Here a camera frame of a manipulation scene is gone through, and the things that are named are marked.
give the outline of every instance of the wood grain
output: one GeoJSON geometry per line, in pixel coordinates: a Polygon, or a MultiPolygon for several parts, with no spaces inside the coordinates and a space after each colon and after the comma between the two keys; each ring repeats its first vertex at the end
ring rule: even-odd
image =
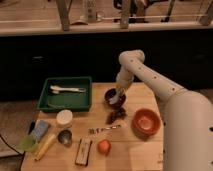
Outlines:
{"type": "MultiPolygon", "coordinates": [[[[136,110],[146,107],[153,109],[159,114],[153,92],[143,83],[134,83],[127,91],[127,101],[124,108],[127,117],[124,120],[116,120],[113,124],[121,124],[116,130],[109,130],[91,135],[88,129],[91,127],[106,127],[107,115],[112,111],[104,103],[104,93],[115,87],[112,83],[93,83],[92,107],[89,112],[74,112],[72,127],[72,145],[64,147],[56,142],[38,162],[34,161],[31,153],[26,153],[22,171],[148,171],[162,170],[163,151],[163,127],[158,133],[147,140],[141,139],[134,133],[131,127],[132,117],[136,110]],[[90,138],[91,146],[89,164],[87,167],[75,165],[75,158],[80,138],[90,138]],[[97,143],[102,139],[108,139],[112,145],[108,156],[103,156],[97,151],[97,143]]],[[[55,126],[56,113],[40,112],[38,119],[46,120],[52,127],[49,133],[58,133],[55,126]]]]}

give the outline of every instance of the green object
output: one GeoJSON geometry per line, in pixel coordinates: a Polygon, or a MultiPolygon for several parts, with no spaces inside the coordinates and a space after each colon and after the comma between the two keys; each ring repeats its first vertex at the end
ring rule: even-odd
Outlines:
{"type": "Polygon", "coordinates": [[[47,78],[37,108],[43,112],[59,112],[63,109],[72,111],[89,111],[92,104],[91,77],[57,77],[47,78]],[[51,85],[60,87],[85,88],[86,92],[60,92],[54,94],[51,85]]]}
{"type": "Polygon", "coordinates": [[[38,142],[32,135],[27,135],[21,140],[19,146],[23,151],[34,152],[38,148],[38,142]]]}

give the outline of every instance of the orange bowl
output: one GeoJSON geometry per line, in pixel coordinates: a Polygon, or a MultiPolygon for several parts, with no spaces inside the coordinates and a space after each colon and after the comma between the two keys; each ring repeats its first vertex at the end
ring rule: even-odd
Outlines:
{"type": "Polygon", "coordinates": [[[161,125],[160,117],[157,115],[157,113],[146,108],[136,111],[132,124],[137,132],[140,132],[145,136],[156,134],[161,125]]]}

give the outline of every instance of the fork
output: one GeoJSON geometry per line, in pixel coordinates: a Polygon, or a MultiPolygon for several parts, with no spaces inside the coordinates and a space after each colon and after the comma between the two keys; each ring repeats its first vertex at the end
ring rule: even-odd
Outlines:
{"type": "Polygon", "coordinates": [[[106,130],[110,130],[110,129],[116,129],[116,128],[120,128],[121,125],[114,125],[114,126],[110,126],[110,127],[105,127],[105,128],[89,128],[89,133],[90,134],[97,134],[100,133],[102,131],[106,131],[106,130]]]}
{"type": "Polygon", "coordinates": [[[76,87],[60,87],[58,85],[51,85],[50,89],[53,90],[53,93],[58,94],[60,91],[71,91],[71,92],[86,92],[85,88],[76,88],[76,87]]]}

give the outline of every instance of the metal utensil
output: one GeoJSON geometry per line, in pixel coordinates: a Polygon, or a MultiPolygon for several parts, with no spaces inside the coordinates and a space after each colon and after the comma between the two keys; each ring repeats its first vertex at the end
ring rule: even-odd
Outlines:
{"type": "Polygon", "coordinates": [[[70,92],[86,92],[85,88],[77,88],[77,87],[60,87],[58,85],[51,85],[50,89],[53,90],[53,93],[58,94],[60,91],[70,91],[70,92]]]}
{"type": "Polygon", "coordinates": [[[65,145],[66,147],[69,147],[72,143],[72,133],[70,130],[63,130],[58,134],[58,141],[65,145]]]}
{"type": "Polygon", "coordinates": [[[114,126],[110,126],[110,127],[105,127],[105,128],[89,128],[89,133],[90,134],[97,134],[100,133],[102,131],[106,131],[106,130],[110,130],[110,129],[116,129],[116,128],[120,128],[121,125],[114,125],[114,126]]]}

